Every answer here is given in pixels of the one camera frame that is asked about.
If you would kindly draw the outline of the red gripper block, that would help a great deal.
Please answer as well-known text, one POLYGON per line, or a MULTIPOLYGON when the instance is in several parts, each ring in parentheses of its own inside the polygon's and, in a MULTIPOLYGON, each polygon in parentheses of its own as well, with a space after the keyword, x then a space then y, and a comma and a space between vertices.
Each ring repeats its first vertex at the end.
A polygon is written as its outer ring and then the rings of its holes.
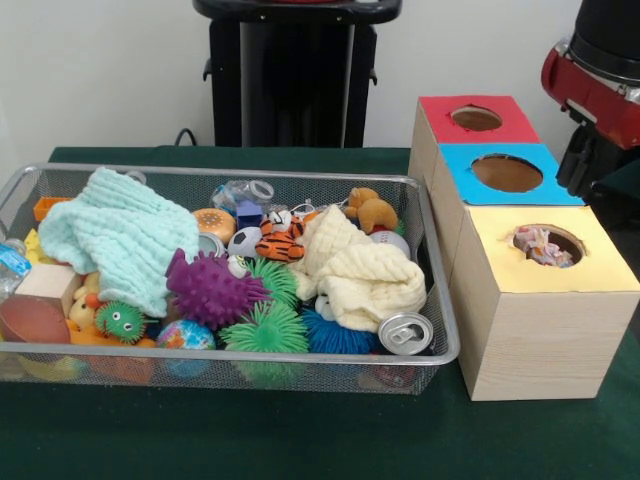
POLYGON ((570 195, 590 198, 595 184, 617 169, 625 150, 639 146, 639 86, 586 70, 569 53, 568 42, 557 42, 547 55, 541 83, 564 110, 578 116, 578 122, 584 118, 606 138, 579 126, 556 175, 570 195))

